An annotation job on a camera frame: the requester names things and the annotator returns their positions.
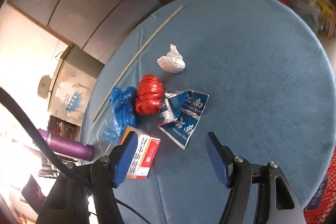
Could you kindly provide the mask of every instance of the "cardboard box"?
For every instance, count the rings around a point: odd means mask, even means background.
[[[161,140],[140,129],[127,126],[121,137],[120,143],[123,143],[130,131],[134,131],[138,135],[138,147],[126,177],[130,179],[145,179]]]

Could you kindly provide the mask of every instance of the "white stick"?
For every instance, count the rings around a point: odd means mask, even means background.
[[[124,68],[124,70],[121,72],[121,74],[119,75],[119,77],[117,78],[117,80],[115,81],[115,83],[112,85],[110,91],[107,93],[107,95],[105,96],[104,100],[101,102],[99,108],[97,109],[97,112],[95,114],[95,116],[92,119],[92,122],[94,122],[101,110],[101,108],[103,107],[103,105],[105,104],[106,100],[110,97],[110,94],[112,92],[112,89],[119,83],[120,79],[124,76],[125,72],[129,69],[129,67],[132,65],[132,63],[135,61],[135,59],[139,56],[139,54],[145,49],[145,47],[152,41],[152,39],[158,34],[158,32],[160,32],[162,30],[162,28],[164,26],[167,25],[167,23],[174,17],[177,15],[177,13],[179,11],[181,11],[183,8],[183,6],[180,6],[175,12],[173,12],[161,25],[159,28],[157,28],[157,30],[147,39],[147,41],[145,42],[145,44],[143,44],[143,46],[139,49],[139,51],[134,55],[134,57],[132,58],[132,60],[128,63],[128,65],[126,66],[126,68]]]

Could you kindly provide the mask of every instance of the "black cable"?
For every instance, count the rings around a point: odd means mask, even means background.
[[[49,159],[49,161],[65,176],[76,182],[92,189],[91,183],[84,177],[76,174],[71,169],[66,167],[62,161],[57,157],[57,155],[51,150],[49,145],[43,139],[41,134],[38,132],[32,121],[29,119],[27,114],[22,110],[18,103],[2,88],[0,87],[0,103],[8,109],[8,111],[18,120],[22,127],[27,131],[28,135],[33,139],[41,152]],[[144,216],[134,210],[131,206],[123,203],[122,201],[116,199],[117,203],[124,206],[125,208],[131,210],[138,217],[144,220],[147,224],[151,224]]]
[[[127,208],[128,210],[132,211],[133,213],[135,213],[139,218],[141,218],[143,221],[145,221],[147,224],[151,224],[144,216],[142,216],[140,213],[138,213],[137,211],[135,211],[131,206],[128,206],[127,204],[123,203],[122,201],[116,199],[116,201],[124,206],[125,208]]]

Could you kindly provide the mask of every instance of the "blue gripper pad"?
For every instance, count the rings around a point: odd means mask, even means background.
[[[125,181],[128,169],[132,163],[135,151],[138,146],[138,135],[131,131],[128,133],[124,142],[113,148],[110,155],[113,156],[113,163],[115,166],[115,176],[112,181],[113,188],[117,188],[120,183]]]
[[[232,161],[226,155],[221,143],[213,132],[209,132],[205,137],[205,149],[215,170],[217,179],[225,187],[228,187],[232,172],[232,170],[229,170],[229,166],[232,167]]]

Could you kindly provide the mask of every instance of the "round table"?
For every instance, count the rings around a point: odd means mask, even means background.
[[[290,8],[276,0],[176,0],[148,17],[121,44],[101,72],[85,112],[80,141],[95,146],[95,159],[112,147],[100,141],[112,117],[98,106],[122,70],[154,31],[157,34],[118,86],[137,87],[153,74],[165,90],[209,94],[185,150],[157,129],[158,114],[139,128],[161,139],[147,179],[126,179],[117,198],[152,224],[218,223],[229,190],[220,184],[205,150],[208,131],[234,154],[266,165],[276,161],[300,205],[318,188],[335,145],[335,82],[319,40]],[[174,44],[186,68],[163,71],[157,59]],[[253,222],[256,187],[246,223]],[[143,223],[121,208],[125,223]]]

